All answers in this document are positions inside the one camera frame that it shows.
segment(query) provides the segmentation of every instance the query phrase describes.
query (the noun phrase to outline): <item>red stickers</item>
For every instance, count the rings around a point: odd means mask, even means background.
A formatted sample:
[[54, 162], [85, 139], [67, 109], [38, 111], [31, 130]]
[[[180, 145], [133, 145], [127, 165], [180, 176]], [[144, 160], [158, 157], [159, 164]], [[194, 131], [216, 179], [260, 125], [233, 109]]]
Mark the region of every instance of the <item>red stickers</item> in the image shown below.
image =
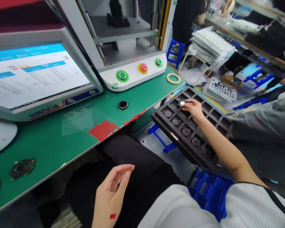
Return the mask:
[[116, 218], [116, 214], [110, 214], [110, 219]]
[[93, 136], [95, 136], [95, 138], [97, 138], [100, 142], [102, 142], [103, 140], [105, 140], [106, 137], [109, 136], [109, 134], [113, 133], [116, 127], [117, 126], [115, 124], [110, 123], [106, 120], [100, 125], [97, 124], [89, 132]]
[[133, 118], [130, 121], [125, 122], [123, 125], [126, 126], [128, 123], [134, 121], [135, 119], [138, 119], [138, 117], [140, 117], [142, 114], [144, 114], [147, 110], [142, 111], [141, 113], [139, 113], [137, 116], [133, 116]]

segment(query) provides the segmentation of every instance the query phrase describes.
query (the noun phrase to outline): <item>press machine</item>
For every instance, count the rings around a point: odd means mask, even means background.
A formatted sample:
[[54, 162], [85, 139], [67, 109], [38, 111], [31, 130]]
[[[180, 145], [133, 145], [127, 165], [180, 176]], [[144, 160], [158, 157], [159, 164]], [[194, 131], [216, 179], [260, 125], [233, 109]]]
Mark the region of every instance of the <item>press machine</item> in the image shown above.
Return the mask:
[[[150, 18], [140, 16], [139, 3], [153, 3], [150, 23]], [[158, 0], [57, 0], [51, 6], [69, 22], [106, 87], [120, 92], [166, 70], [176, 1], [160, 4]]]

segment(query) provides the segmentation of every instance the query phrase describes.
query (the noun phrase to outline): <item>black strap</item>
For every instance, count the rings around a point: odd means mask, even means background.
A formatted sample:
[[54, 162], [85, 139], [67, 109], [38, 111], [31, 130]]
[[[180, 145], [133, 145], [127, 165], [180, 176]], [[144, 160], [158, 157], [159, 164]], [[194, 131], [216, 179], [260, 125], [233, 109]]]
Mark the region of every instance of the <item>black strap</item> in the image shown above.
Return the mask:
[[273, 193], [272, 190], [269, 188], [264, 187], [272, 201], [277, 205], [277, 207], [285, 214], [285, 207], [284, 205], [280, 202], [280, 200], [277, 198], [277, 196]]

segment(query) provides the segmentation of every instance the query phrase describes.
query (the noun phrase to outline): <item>blue header bar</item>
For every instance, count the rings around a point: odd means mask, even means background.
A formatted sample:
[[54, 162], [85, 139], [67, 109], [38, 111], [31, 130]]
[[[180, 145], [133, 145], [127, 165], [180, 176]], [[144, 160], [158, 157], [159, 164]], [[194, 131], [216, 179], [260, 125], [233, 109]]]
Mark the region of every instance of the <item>blue header bar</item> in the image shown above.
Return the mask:
[[28, 68], [24, 68], [23, 70], [29, 73], [32, 71], [43, 70], [43, 69], [51, 68], [51, 67], [57, 67], [57, 66], [61, 66], [64, 64], [66, 64], [65, 61], [59, 61], [59, 62], [48, 63], [48, 64], [39, 65], [39, 66], [28, 67]]
[[13, 74], [12, 72], [8, 71], [8, 72], [3, 72], [0, 73], [0, 79], [1, 78], [6, 78], [6, 77], [10, 77], [10, 76], [14, 76], [15, 74]]
[[21, 59], [29, 56], [43, 55], [55, 52], [65, 51], [62, 44], [48, 44], [42, 46], [33, 46], [18, 49], [9, 49], [0, 51], [0, 62], [12, 59]]

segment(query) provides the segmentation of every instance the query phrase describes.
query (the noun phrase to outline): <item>black foam tray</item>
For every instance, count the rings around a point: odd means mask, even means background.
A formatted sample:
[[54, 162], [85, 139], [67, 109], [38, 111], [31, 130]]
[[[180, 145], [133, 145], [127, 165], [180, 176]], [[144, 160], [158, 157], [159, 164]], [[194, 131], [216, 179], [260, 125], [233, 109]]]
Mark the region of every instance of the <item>black foam tray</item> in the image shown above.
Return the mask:
[[[205, 135], [202, 133], [197, 123], [193, 121], [191, 114], [187, 111], [183, 111], [178, 105], [180, 100], [191, 98], [201, 102], [202, 110], [206, 118], [226, 138], [229, 138], [233, 127], [231, 121], [221, 111], [213, 107], [211, 103], [205, 101], [202, 96], [196, 94], [190, 86], [187, 86], [163, 106], [156, 109], [151, 117], [191, 163], [210, 170], [217, 169], [218, 157], [207, 141]], [[172, 113], [170, 117], [164, 115], [166, 111]], [[178, 126], [172, 124], [174, 118], [177, 118], [180, 121]], [[182, 134], [182, 129], [184, 128], [190, 130], [188, 136]], [[193, 145], [193, 138], [200, 141], [198, 147]]]

